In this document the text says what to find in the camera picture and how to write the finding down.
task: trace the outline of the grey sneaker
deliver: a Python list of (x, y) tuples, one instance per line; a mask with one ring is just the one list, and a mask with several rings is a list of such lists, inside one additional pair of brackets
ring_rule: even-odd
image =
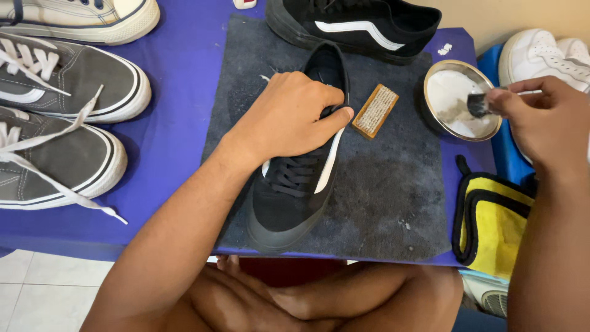
[(0, 24), (10, 34), (121, 45), (160, 20), (156, 0), (3, 0)]
[(102, 84), (86, 122), (130, 119), (143, 112), (152, 97), (145, 73), (114, 54), (0, 32), (0, 106), (75, 119)]
[(113, 209), (89, 200), (111, 189), (127, 167), (117, 138), (83, 124), (95, 102), (88, 102), (73, 123), (0, 107), (0, 209), (77, 203), (126, 223)]

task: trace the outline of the white sneaker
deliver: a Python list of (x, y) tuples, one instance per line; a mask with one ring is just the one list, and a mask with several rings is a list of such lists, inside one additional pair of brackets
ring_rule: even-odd
[(566, 60), (578, 61), (580, 64), (590, 67), (590, 54), (588, 46), (577, 38), (562, 39), (557, 42), (557, 47), (563, 52)]
[(87, 43), (129, 43), (147, 34), (159, 20), (156, 0), (0, 2), (2, 32)]
[(556, 76), (573, 88), (590, 92), (590, 68), (566, 56), (549, 31), (525, 30), (504, 45), (499, 63), (500, 84), (542, 76)]

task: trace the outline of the yellow microfiber cloth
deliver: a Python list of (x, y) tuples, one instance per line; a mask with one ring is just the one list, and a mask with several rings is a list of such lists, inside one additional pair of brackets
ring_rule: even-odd
[(510, 280), (526, 219), (535, 200), (520, 186), (486, 172), (471, 172), (456, 157), (463, 178), (451, 244), (470, 269)]

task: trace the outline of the wall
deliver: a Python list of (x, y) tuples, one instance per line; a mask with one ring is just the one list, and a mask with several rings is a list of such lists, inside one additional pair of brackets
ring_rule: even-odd
[(525, 29), (543, 28), (557, 39), (575, 37), (590, 45), (589, 0), (407, 0), (442, 11), (440, 28), (463, 27), (477, 55)]

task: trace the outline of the floor tile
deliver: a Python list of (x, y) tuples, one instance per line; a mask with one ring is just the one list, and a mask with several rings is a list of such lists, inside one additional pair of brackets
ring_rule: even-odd
[(77, 332), (98, 287), (23, 285), (8, 332)]
[(0, 258), (0, 282), (22, 284), (32, 257), (32, 251), (17, 249)]
[(21, 287), (21, 284), (0, 284), (0, 332), (8, 328)]
[(113, 262), (35, 252), (25, 284), (100, 286)]

